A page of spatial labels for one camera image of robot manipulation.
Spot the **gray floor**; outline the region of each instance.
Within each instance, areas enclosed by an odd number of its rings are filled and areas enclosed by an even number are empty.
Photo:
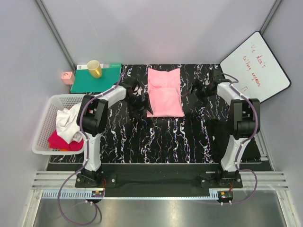
[[[235,192],[235,201],[250,192]],[[94,208],[87,204],[70,207],[80,200],[62,200],[63,211],[73,221],[85,223],[94,216]],[[212,201],[156,201],[156,200],[103,200],[98,203],[94,224],[100,227],[286,227],[275,192],[259,191],[247,202],[239,205],[216,205]],[[57,201],[42,199],[35,227],[74,226],[59,217]]]

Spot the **floor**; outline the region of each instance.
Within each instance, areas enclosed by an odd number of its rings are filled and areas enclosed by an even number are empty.
[[[170,71],[180,68],[181,95],[195,78],[207,79],[207,73],[219,65],[123,65],[126,77],[138,78],[147,91],[147,69]],[[209,98],[206,107],[195,95],[182,98],[183,118],[131,120],[125,102],[109,109],[106,131],[101,137],[102,163],[212,163],[210,141],[205,122],[226,121],[228,106],[218,96]],[[83,154],[52,156],[50,163],[82,163]]]
[[[236,192],[235,201],[250,192]],[[92,220],[95,210],[87,204],[71,208],[80,200],[61,200],[68,218],[79,223]],[[98,227],[286,227],[273,191],[257,191],[253,199],[237,205],[220,206],[216,201],[178,200],[103,200],[98,203],[102,217],[97,215]],[[71,227],[60,217],[57,200],[42,199],[35,227]]]

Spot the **yellow mug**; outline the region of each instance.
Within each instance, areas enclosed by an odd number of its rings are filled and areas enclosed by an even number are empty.
[[[100,63],[97,60],[92,60],[87,63],[87,68],[94,78],[99,79],[102,77],[102,69]]]

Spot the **pink cloth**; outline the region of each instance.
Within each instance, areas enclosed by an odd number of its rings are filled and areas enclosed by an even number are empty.
[[[180,69],[148,69],[147,90],[153,114],[147,117],[184,117],[180,95]]]
[[[53,134],[48,138],[47,140],[50,143],[50,148],[54,149],[64,149],[68,151],[79,151],[83,147],[83,140],[81,140],[79,143],[76,141],[72,141],[70,144],[65,142],[64,139],[62,139],[60,136],[57,134],[57,130],[53,132]]]

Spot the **laundry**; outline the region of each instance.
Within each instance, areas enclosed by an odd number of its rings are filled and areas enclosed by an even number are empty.
[[[180,69],[169,72],[148,69],[148,94],[153,114],[147,117],[184,117],[180,95]]]
[[[59,149],[61,151],[79,151],[83,147],[83,139],[80,142],[72,141],[68,144],[64,139],[58,136],[57,130],[53,132],[47,141],[49,142],[50,148]]]
[[[71,109],[64,108],[58,110],[56,118],[57,134],[65,142],[70,144],[72,141],[80,142],[82,134],[80,127],[77,125],[77,117],[81,103],[74,105]]]

